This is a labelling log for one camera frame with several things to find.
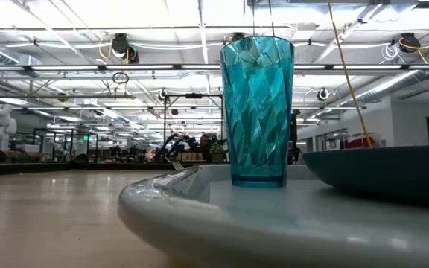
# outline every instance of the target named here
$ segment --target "cup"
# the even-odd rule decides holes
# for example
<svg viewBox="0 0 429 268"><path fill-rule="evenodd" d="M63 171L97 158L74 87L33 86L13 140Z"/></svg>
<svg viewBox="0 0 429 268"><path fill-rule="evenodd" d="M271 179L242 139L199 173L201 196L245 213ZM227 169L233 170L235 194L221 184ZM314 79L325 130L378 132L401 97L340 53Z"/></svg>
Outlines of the cup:
<svg viewBox="0 0 429 268"><path fill-rule="evenodd" d="M220 57L232 184L285 186L293 44L252 36L229 43Z"/></svg>

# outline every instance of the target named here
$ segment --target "white plate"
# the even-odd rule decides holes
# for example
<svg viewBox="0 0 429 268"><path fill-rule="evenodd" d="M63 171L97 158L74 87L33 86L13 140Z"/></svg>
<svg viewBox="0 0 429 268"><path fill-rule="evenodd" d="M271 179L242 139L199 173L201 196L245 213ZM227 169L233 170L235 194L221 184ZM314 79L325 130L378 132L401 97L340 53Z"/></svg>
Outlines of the white plate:
<svg viewBox="0 0 429 268"><path fill-rule="evenodd" d="M429 208L345 195L303 166L286 188L231 186L199 166L127 186L120 218L171 255L209 267L429 267Z"/></svg>

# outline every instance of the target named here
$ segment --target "dark teal bowl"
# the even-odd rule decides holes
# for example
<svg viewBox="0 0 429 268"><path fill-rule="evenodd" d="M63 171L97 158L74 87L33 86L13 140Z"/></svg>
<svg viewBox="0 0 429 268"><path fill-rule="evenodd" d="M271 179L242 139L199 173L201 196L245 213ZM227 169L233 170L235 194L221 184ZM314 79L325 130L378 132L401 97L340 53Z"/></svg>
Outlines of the dark teal bowl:
<svg viewBox="0 0 429 268"><path fill-rule="evenodd" d="M340 190L429 204L429 145L306 153L319 179Z"/></svg>

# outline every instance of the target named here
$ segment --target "potted plant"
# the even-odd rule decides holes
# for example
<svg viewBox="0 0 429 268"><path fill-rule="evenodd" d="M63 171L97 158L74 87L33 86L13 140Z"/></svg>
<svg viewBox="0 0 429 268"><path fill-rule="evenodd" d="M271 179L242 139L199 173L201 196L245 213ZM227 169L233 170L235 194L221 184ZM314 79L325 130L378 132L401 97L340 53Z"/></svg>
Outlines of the potted plant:
<svg viewBox="0 0 429 268"><path fill-rule="evenodd" d="M223 147L219 144L213 145L209 150L209 153L212 155L212 162L221 163L224 160L224 150Z"/></svg>

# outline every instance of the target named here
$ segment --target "wooden table surface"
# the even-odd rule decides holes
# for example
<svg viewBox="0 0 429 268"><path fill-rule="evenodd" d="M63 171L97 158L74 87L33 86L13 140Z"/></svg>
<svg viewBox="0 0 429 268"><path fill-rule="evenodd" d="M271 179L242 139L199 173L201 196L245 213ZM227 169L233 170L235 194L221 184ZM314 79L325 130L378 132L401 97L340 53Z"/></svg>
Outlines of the wooden table surface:
<svg viewBox="0 0 429 268"><path fill-rule="evenodd" d="M0 176L0 267L191 267L147 245L117 215L121 189L159 171Z"/></svg>

